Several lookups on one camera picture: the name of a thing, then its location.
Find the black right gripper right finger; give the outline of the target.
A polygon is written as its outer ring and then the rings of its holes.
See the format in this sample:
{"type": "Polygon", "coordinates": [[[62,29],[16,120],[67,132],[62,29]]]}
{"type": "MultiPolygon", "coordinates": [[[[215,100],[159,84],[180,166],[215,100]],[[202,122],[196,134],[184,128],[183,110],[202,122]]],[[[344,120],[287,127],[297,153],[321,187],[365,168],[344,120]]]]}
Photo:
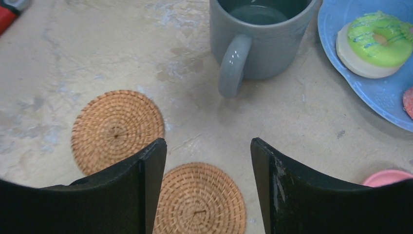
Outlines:
{"type": "Polygon", "coordinates": [[[318,172],[260,138],[250,144],[267,234],[410,234],[413,181],[368,187],[318,172]]]}

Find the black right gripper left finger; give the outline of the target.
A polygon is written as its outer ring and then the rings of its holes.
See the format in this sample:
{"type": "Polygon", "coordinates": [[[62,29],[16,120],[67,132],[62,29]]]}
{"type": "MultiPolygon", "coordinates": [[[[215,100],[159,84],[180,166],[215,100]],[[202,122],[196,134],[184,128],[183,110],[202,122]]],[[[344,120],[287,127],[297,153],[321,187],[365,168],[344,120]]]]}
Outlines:
{"type": "Polygon", "coordinates": [[[138,153],[69,185],[0,182],[3,234],[150,234],[167,156],[158,138],[138,153]]]}

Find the woven rattan coaster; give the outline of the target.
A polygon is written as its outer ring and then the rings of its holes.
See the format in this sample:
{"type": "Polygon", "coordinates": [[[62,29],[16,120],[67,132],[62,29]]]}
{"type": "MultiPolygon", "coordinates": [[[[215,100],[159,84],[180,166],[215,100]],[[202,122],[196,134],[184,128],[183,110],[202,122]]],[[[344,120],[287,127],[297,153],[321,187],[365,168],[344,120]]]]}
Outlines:
{"type": "Polygon", "coordinates": [[[78,168],[89,176],[164,136],[162,114],[151,99],[140,92],[115,90],[82,109],[72,128],[71,148],[78,168]]]}
{"type": "Polygon", "coordinates": [[[218,167],[192,162],[167,172],[162,180],[155,234],[244,234],[242,193],[218,167]]]}

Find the pink rectangular tray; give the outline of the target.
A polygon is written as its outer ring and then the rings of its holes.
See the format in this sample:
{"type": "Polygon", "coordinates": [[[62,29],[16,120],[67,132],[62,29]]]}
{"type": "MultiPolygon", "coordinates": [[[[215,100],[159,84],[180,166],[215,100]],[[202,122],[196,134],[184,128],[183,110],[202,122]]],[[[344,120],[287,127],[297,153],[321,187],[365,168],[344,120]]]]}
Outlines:
{"type": "Polygon", "coordinates": [[[412,179],[413,175],[401,170],[383,170],[376,172],[367,177],[362,185],[368,187],[381,187],[393,183],[397,183],[406,179],[412,179]]]}

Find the pink cupcake with cream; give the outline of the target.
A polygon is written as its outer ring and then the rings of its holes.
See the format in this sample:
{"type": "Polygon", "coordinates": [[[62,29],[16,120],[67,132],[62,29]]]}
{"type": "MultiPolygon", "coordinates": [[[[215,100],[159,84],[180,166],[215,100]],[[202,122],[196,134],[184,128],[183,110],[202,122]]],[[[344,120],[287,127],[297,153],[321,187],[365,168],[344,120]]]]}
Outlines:
{"type": "Polygon", "coordinates": [[[403,109],[413,119],[413,87],[406,90],[402,96],[403,109]]]}

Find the grey-green ceramic mug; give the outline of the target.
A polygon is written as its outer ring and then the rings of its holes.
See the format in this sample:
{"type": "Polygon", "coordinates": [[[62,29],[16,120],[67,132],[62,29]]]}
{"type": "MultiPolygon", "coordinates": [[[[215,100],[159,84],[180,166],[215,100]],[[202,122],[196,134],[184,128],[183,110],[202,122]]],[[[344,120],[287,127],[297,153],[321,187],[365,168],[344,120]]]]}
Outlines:
{"type": "Polygon", "coordinates": [[[233,98],[244,79],[282,73],[293,61],[316,0],[212,0],[210,48],[220,66],[218,90],[233,98]]]}

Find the green frosted donut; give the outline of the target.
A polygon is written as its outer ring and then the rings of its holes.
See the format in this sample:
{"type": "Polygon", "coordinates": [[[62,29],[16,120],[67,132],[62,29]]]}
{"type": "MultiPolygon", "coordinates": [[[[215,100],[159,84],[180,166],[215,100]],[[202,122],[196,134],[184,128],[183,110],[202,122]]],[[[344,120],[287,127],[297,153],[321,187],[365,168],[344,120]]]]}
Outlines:
{"type": "Polygon", "coordinates": [[[388,77],[413,53],[413,25],[381,11],[364,14],[338,32],[336,52],[361,77],[388,77]]]}

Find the blue three-tier cake stand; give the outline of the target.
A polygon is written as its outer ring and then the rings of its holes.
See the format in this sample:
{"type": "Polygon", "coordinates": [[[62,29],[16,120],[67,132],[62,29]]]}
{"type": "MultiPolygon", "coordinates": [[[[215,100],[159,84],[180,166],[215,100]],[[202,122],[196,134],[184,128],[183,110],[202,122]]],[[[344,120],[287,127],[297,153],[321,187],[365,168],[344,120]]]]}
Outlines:
{"type": "Polygon", "coordinates": [[[381,117],[411,132],[413,120],[403,108],[402,96],[413,85],[413,59],[409,58],[394,75],[369,79],[348,70],[336,53],[338,31],[365,13],[378,10],[402,21],[413,21],[411,0],[324,0],[318,13],[320,41],[329,61],[354,92],[381,117]]]}

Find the red-handled adjustable wrench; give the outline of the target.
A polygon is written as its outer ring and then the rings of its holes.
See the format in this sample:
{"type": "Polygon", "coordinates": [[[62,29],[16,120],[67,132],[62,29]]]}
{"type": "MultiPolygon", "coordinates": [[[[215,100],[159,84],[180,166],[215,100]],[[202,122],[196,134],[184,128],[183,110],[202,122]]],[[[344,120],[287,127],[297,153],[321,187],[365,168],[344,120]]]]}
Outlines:
{"type": "Polygon", "coordinates": [[[31,5],[32,0],[0,0],[0,34],[31,5]]]}

